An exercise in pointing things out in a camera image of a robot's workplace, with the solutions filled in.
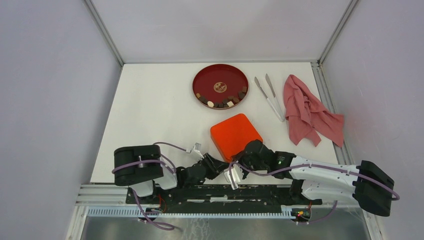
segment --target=round red tray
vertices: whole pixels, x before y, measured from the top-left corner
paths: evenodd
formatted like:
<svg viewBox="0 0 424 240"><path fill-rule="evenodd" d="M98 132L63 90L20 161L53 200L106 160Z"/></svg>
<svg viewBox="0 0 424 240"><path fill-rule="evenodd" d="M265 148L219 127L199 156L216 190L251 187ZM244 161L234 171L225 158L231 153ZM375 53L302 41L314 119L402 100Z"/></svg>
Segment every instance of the round red tray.
<svg viewBox="0 0 424 240"><path fill-rule="evenodd" d="M243 72L227 64L207 66L193 80L194 95L212 109L228 109L240 104L248 89L249 82Z"/></svg>

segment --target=orange container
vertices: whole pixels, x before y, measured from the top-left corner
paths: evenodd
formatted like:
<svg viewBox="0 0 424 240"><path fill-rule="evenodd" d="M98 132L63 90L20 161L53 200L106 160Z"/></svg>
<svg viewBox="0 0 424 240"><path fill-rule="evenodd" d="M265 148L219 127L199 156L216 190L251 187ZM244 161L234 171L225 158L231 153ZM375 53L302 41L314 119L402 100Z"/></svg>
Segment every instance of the orange container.
<svg viewBox="0 0 424 240"><path fill-rule="evenodd" d="M240 113L210 128L210 137L222 158L230 163L253 140L263 142L246 115Z"/></svg>

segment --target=wall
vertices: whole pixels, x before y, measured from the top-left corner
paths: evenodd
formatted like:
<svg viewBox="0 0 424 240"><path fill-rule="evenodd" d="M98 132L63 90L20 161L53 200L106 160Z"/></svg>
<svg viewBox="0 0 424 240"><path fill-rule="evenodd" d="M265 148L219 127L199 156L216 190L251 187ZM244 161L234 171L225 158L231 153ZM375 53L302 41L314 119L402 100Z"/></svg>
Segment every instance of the wall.
<svg viewBox="0 0 424 240"><path fill-rule="evenodd" d="M324 63L346 115L353 158L378 164L401 200L384 218L386 239L423 239L424 2L360 1Z"/></svg>
<svg viewBox="0 0 424 240"><path fill-rule="evenodd" d="M126 63L317 60L349 0L93 0Z"/></svg>
<svg viewBox="0 0 424 240"><path fill-rule="evenodd" d="M63 239L120 67L81 0L0 3L0 239Z"/></svg>

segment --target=metal tongs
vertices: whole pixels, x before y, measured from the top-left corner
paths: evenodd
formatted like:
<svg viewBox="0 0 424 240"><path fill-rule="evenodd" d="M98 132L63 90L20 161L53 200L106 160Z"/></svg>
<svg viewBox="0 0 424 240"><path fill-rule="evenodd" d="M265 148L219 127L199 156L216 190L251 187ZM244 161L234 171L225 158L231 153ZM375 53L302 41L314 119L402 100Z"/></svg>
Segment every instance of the metal tongs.
<svg viewBox="0 0 424 240"><path fill-rule="evenodd" d="M272 95L274 97L274 102L275 102L276 106L274 106L274 104L271 102L270 98L267 96L265 91L262 89L261 85L259 84L259 80L258 80L257 77L254 77L254 82L256 83L259 90L262 92L263 96L266 98L266 101L271 106L272 110L277 115L280 122L284 122L286 120L285 114L281 110L280 103L278 102L278 99L276 97L276 92L274 91L273 84L271 83L271 80L270 80L270 77L268 76L268 73L265 75L265 79L266 79L266 82L268 83L269 87L271 88Z"/></svg>

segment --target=pink cloth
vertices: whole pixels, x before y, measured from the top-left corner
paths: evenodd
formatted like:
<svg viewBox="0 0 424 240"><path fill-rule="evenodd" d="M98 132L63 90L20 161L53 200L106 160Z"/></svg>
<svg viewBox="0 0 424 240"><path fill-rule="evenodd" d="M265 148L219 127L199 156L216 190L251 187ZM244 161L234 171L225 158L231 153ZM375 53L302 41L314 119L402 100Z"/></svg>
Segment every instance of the pink cloth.
<svg viewBox="0 0 424 240"><path fill-rule="evenodd" d="M316 147L321 142L318 131L342 147L345 121L342 114L329 112L295 75L288 76L282 93L286 108L285 118L288 120L288 136L294 144L307 138Z"/></svg>

